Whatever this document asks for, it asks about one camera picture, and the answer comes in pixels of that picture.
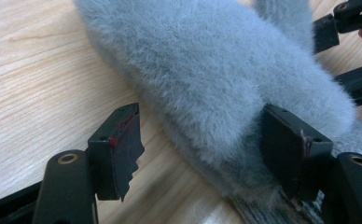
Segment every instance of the gray fur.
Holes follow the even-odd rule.
[[[224,194],[259,203],[277,195],[258,150],[265,104],[328,137],[355,120],[351,99],[311,54],[307,1],[258,1],[259,15],[230,0],[75,2],[92,44]]]
[[[362,154],[362,121],[356,121],[350,132],[334,138],[333,140],[335,143],[333,154],[335,156],[347,151]]]

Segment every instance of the wood grain surface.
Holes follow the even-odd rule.
[[[312,0],[314,19],[340,2]],[[317,60],[334,75],[362,66],[362,40],[341,35]],[[125,202],[98,203],[101,223],[243,223],[94,51],[71,0],[0,0],[0,198],[41,180],[56,153],[85,149],[114,109],[135,102],[146,153]]]

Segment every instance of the furry microphone windscreen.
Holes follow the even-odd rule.
[[[313,52],[305,0],[75,0],[91,43],[224,195],[270,204],[280,189],[258,142],[265,104],[330,138],[355,106]]]

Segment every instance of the red mark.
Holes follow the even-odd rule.
[[[127,117],[123,122],[117,124],[118,129],[122,129],[136,116],[137,114],[132,114],[129,117]]]
[[[115,147],[118,144],[118,140],[116,138],[109,138],[109,146]]]

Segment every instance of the black clamp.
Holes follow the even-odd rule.
[[[88,141],[47,163],[42,182],[0,200],[0,223],[98,223],[96,200],[123,201],[143,154],[138,104],[114,111]]]
[[[322,190],[325,223],[362,223],[362,155],[347,152],[334,158],[332,147],[290,111],[264,108],[260,150],[285,195],[310,202]]]
[[[337,5],[332,14],[314,22],[314,53],[340,44],[338,33],[362,29],[362,0],[349,0]]]

